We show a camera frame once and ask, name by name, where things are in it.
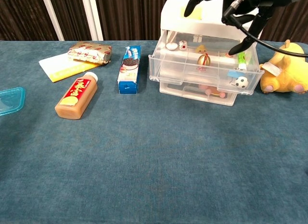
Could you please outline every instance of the dark curtain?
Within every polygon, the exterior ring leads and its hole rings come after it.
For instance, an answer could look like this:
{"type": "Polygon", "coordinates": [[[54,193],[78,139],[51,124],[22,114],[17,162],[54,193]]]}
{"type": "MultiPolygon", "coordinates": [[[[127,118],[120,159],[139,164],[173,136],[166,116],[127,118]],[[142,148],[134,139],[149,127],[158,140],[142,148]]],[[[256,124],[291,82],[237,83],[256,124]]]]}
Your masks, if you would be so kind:
{"type": "Polygon", "coordinates": [[[264,28],[261,39],[308,43],[308,0],[277,8],[264,28]]]}
{"type": "Polygon", "coordinates": [[[0,0],[0,40],[58,40],[43,0],[0,0]]]}
{"type": "Polygon", "coordinates": [[[82,0],[51,0],[65,40],[92,40],[82,0]]]}
{"type": "Polygon", "coordinates": [[[166,0],[96,0],[104,40],[157,40],[166,0]]]}

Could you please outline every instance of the yellow plush toy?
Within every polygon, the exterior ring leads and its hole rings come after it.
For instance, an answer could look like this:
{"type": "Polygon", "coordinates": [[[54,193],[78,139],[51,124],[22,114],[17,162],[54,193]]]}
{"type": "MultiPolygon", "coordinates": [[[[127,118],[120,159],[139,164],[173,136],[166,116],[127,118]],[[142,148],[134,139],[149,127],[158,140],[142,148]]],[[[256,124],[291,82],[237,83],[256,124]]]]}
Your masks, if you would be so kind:
{"type": "MultiPolygon", "coordinates": [[[[287,40],[280,49],[304,53],[299,45],[291,43],[290,40],[287,40]]],[[[274,91],[304,93],[308,90],[308,63],[305,62],[305,58],[275,53],[269,63],[281,72],[272,74],[265,67],[267,63],[260,65],[260,68],[265,70],[260,80],[261,90],[264,93],[274,91]]]]}

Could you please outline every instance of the blue plastic container lid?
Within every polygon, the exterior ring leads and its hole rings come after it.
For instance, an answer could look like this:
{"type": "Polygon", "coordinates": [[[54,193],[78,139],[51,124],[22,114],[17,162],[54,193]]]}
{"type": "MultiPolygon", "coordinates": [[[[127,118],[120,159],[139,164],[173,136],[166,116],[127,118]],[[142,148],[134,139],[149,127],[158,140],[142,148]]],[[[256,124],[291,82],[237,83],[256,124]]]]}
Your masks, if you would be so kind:
{"type": "Polygon", "coordinates": [[[22,87],[0,91],[0,116],[17,112],[23,108],[26,91],[22,87]]]}

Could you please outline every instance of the teal tablecloth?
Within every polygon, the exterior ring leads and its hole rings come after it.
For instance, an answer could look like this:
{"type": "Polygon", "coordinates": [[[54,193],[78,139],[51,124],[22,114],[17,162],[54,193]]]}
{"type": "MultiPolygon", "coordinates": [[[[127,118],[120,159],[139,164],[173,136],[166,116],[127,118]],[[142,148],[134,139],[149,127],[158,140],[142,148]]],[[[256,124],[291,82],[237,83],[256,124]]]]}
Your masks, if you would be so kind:
{"type": "Polygon", "coordinates": [[[0,223],[308,223],[308,95],[257,86],[228,107],[161,94],[148,79],[156,41],[107,41],[84,116],[61,119],[54,106],[82,74],[51,83],[39,60],[74,43],[0,42],[0,90],[26,89],[24,108],[0,117],[0,223]],[[133,44],[140,93],[120,95],[133,44]]]}

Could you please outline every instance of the oreo box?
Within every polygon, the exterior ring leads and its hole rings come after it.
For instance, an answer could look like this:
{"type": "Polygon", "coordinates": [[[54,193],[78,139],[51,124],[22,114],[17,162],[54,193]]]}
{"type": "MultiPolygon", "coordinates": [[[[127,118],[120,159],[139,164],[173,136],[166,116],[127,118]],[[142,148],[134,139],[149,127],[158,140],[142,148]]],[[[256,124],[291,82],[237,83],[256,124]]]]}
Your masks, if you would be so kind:
{"type": "Polygon", "coordinates": [[[117,83],[120,94],[137,94],[141,46],[126,47],[117,83]]]}

